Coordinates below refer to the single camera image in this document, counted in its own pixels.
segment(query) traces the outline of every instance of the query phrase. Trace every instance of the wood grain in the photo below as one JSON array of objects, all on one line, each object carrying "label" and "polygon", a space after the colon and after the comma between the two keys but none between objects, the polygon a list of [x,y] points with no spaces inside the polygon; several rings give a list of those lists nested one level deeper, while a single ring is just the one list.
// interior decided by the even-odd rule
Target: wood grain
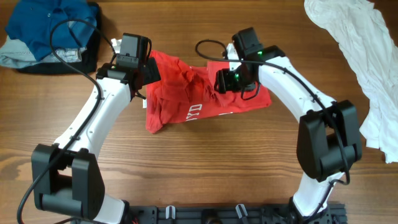
[{"label": "wood grain", "polygon": [[[0,4],[0,43],[14,3]],[[196,42],[228,43],[253,26],[265,45],[278,45],[295,68],[337,100],[349,99],[362,123],[369,101],[330,34],[313,24],[303,1],[102,2],[104,32],[152,39],[154,49],[204,66]],[[378,1],[393,39],[398,38],[397,1]],[[218,55],[219,50],[207,51]],[[111,51],[101,43],[98,65]],[[79,75],[26,75],[0,68],[0,223],[15,223],[16,209],[32,182],[30,155],[38,143],[51,144],[84,105],[92,84]],[[134,100],[122,112],[99,155],[109,194],[132,205],[250,205],[284,203],[302,175],[295,155],[298,124],[272,95],[271,107],[145,129],[146,111]],[[337,186],[331,201],[345,203],[350,223],[394,223],[398,219],[398,164],[363,147],[351,170],[352,184]],[[53,223],[60,215],[35,209],[26,223]]]}]

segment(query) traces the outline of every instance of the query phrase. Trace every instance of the blue clothing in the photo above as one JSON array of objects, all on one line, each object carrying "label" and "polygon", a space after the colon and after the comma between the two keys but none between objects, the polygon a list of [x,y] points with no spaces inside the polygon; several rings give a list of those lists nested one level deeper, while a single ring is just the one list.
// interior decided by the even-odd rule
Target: blue clothing
[{"label": "blue clothing", "polygon": [[[11,39],[28,46],[37,61],[51,53],[51,30],[62,20],[83,19],[96,26],[96,7],[85,0],[21,0],[6,26]],[[55,30],[52,45],[57,48],[85,47],[94,29],[82,22],[66,22]]]}]

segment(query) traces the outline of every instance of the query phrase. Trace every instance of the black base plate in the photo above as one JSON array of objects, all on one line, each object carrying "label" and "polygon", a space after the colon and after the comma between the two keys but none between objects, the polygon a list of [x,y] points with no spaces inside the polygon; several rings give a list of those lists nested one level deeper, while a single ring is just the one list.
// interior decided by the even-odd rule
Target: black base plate
[{"label": "black base plate", "polygon": [[[248,222],[249,224],[290,224],[286,219],[278,215],[279,211],[286,208],[286,204],[246,207]],[[202,212],[209,209],[217,213],[222,224],[242,224],[234,207],[176,207],[174,220],[165,219],[165,208],[157,208],[155,206],[130,207],[132,214],[139,220],[139,224],[203,224]],[[309,224],[347,224],[345,206],[342,204],[329,204],[325,215],[311,221]]]}]

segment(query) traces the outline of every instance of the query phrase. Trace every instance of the red shirt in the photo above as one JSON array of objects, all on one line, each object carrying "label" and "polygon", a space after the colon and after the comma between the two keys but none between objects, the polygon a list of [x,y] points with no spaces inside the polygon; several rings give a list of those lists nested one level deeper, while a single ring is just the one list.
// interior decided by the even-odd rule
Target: red shirt
[{"label": "red shirt", "polygon": [[[190,67],[177,57],[153,50],[151,57],[162,78],[147,85],[146,128],[151,133],[164,124],[181,123],[228,113],[240,113],[271,104],[268,89],[261,86],[259,94],[244,101],[241,93],[214,91],[216,73],[229,68],[228,62],[208,62],[207,67]],[[245,93],[245,97],[254,91]]]}]

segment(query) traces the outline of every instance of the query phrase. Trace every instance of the black cable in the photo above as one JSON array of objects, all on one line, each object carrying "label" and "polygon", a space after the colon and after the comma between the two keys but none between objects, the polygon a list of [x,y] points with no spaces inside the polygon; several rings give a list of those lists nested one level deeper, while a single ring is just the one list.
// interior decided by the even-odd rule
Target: black cable
[{"label": "black cable", "polygon": [[337,138],[337,142],[338,142],[338,146],[340,149],[340,154],[341,154],[341,158],[343,159],[343,168],[344,168],[344,173],[346,174],[346,182],[339,180],[339,179],[335,179],[335,180],[331,180],[329,182],[330,186],[328,188],[328,190],[326,191],[324,197],[322,198],[322,203],[320,203],[317,207],[317,209],[315,210],[315,212],[308,217],[306,220],[304,220],[304,223],[307,224],[311,221],[311,219],[313,217],[315,217],[315,215],[317,215],[317,213],[319,212],[319,210],[322,208],[323,204],[326,202],[326,199],[328,198],[328,195],[330,194],[330,191],[332,190],[332,188],[334,187],[335,183],[340,183],[343,185],[348,185],[351,182],[351,177],[349,175],[349,169],[348,169],[348,162],[347,162],[347,156],[346,153],[344,151],[344,147],[343,147],[343,141],[341,140],[341,136],[340,136],[340,132],[337,129],[337,125],[334,122],[333,118],[330,116],[329,112],[326,110],[325,106],[323,105],[323,103],[319,100],[318,96],[316,94],[314,94],[314,92],[299,78],[297,77],[295,74],[293,74],[291,71],[289,71],[288,69],[281,67],[279,65],[273,64],[273,63],[269,63],[269,62],[257,62],[257,61],[250,61],[250,60],[233,60],[233,59],[222,59],[222,58],[214,58],[214,57],[209,57],[207,55],[202,54],[199,50],[198,47],[201,43],[203,42],[213,42],[213,43],[217,43],[220,44],[222,46],[225,46],[224,44],[222,44],[220,41],[217,40],[201,40],[199,41],[196,46],[195,46],[195,52],[207,59],[207,60],[213,60],[213,61],[217,61],[217,62],[239,62],[239,63],[251,63],[251,64],[257,64],[257,65],[267,65],[270,67],[274,67],[277,68],[279,70],[282,70],[284,73],[289,74],[292,78],[294,78],[296,81],[298,81],[304,88],[305,90],[307,90],[309,92],[309,94],[311,95],[311,97],[318,103],[318,105],[321,107],[323,113],[326,116],[326,120],[328,121],[328,124],[331,126],[331,128],[335,131],[335,135]]},{"label": "black cable", "polygon": [[114,54],[114,55],[112,55],[112,59],[111,59],[111,61],[110,61],[110,64],[112,65],[112,63],[113,63],[113,60],[116,58],[116,56],[117,56],[118,54]]},{"label": "black cable", "polygon": [[260,92],[260,87],[261,87],[260,83],[257,83],[257,90],[256,90],[256,93],[255,93],[254,95],[250,96],[249,98],[243,98],[244,90],[245,90],[245,88],[243,88],[243,90],[242,90],[242,92],[241,92],[241,98],[242,98],[242,100],[251,100],[251,99],[253,99],[254,97],[256,97],[256,96],[259,94],[259,92]]},{"label": "black cable", "polygon": [[199,42],[197,43],[197,45],[195,46],[195,52],[196,52],[199,56],[201,56],[201,57],[203,57],[203,58],[205,58],[205,59],[208,59],[208,60],[220,59],[220,58],[213,58],[213,59],[210,59],[211,57],[207,57],[206,55],[203,55],[202,53],[200,53],[200,52],[198,51],[199,45],[202,44],[202,43],[205,43],[205,42],[216,43],[216,44],[222,46],[222,47],[224,48],[224,52],[222,52],[224,59],[222,59],[222,60],[227,60],[227,59],[226,59],[226,52],[227,52],[227,50],[226,50],[225,44],[223,44],[222,42],[220,42],[220,41],[218,41],[218,40],[206,39],[206,40],[201,40],[201,41],[199,41]]},{"label": "black cable", "polygon": [[37,178],[33,181],[33,183],[30,185],[30,187],[27,189],[25,195],[23,196],[21,203],[18,206],[18,211],[17,211],[17,221],[19,224],[23,224],[24,222],[22,221],[22,211],[24,209],[24,205],[26,203],[27,198],[29,197],[30,193],[32,193],[33,189],[36,187],[36,185],[39,183],[40,179],[46,174],[47,171],[49,171],[49,169],[51,169],[57,162],[58,160],[63,156],[63,154],[68,150],[68,148],[75,142],[75,140],[78,138],[78,136],[80,135],[80,133],[83,131],[83,129],[85,128],[85,126],[88,124],[88,122],[90,121],[90,119],[93,117],[95,111],[97,110],[98,106],[100,105],[101,99],[102,99],[102,94],[101,94],[101,87],[98,85],[98,83],[96,82],[95,79],[91,78],[89,75],[85,74],[84,72],[80,71],[79,69],[76,69],[75,67],[69,65],[66,61],[64,61],[61,57],[59,57],[52,45],[52,36],[53,33],[55,31],[55,29],[57,27],[59,27],[60,25],[66,23],[66,22],[82,22],[88,26],[90,26],[91,28],[94,28],[94,30],[99,33],[102,38],[105,39],[105,41],[107,41],[107,43],[111,46],[113,54],[115,55],[115,51],[114,48],[112,46],[112,42],[110,42],[105,35],[99,30],[97,29],[97,27],[95,27],[94,25],[90,24],[87,21],[84,21],[82,19],[65,19],[63,21],[60,21],[57,25],[54,26],[54,28],[51,30],[50,33],[50,48],[51,48],[51,52],[54,54],[54,56],[60,61],[62,62],[64,65],[66,65],[67,67],[69,67],[70,69],[72,69],[73,71],[76,71],[79,74],[82,74],[84,77],[86,77],[87,79],[89,79],[89,81],[91,81],[92,83],[94,83],[94,86],[97,89],[98,92],[98,96],[96,98],[96,102],[95,105],[93,107],[93,109],[90,111],[89,115],[87,116],[87,118],[84,120],[84,122],[81,124],[81,126],[78,128],[78,130],[76,131],[76,133],[71,137],[71,139],[69,140],[69,142],[65,145],[65,147],[63,147],[63,149],[60,150],[60,152],[49,162],[49,164],[47,165],[47,167],[43,170],[43,172],[41,172],[39,174],[39,176],[37,176]]},{"label": "black cable", "polygon": [[148,38],[148,42],[149,42],[149,51],[147,55],[147,61],[149,60],[150,53],[152,52],[152,41],[150,40],[150,38]]},{"label": "black cable", "polygon": [[146,99],[147,99],[147,98],[144,97],[141,93],[139,93],[138,90],[136,91],[136,97],[139,97],[139,98],[141,98],[141,99],[143,99],[143,100],[146,100]]}]

